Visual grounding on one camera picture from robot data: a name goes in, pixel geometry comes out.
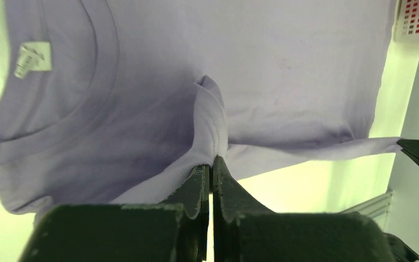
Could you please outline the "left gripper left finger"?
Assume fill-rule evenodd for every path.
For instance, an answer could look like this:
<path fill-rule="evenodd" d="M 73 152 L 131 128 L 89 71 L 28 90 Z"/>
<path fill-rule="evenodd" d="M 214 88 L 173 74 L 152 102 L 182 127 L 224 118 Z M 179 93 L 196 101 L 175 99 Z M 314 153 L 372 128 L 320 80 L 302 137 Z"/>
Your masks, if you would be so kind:
<path fill-rule="evenodd" d="M 21 261 L 204 261 L 207 165 L 158 204 L 63 205 L 35 227 Z"/>

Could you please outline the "purple t shirt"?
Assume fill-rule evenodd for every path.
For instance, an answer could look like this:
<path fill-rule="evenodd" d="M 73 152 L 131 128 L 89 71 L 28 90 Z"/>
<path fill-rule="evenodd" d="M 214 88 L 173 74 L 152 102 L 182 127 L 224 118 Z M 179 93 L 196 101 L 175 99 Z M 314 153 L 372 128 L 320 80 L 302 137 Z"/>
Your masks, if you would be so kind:
<path fill-rule="evenodd" d="M 370 138 L 395 1 L 5 1 L 0 200 L 155 204 L 235 178 L 399 150 Z"/>

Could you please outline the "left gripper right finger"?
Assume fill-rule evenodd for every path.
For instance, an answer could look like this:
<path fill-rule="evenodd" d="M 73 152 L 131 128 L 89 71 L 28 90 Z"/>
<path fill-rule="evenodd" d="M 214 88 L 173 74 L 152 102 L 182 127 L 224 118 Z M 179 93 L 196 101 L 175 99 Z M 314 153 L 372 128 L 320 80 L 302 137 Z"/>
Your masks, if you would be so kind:
<path fill-rule="evenodd" d="M 359 213 L 276 213 L 212 168 L 215 261 L 394 261 L 387 237 Z"/>

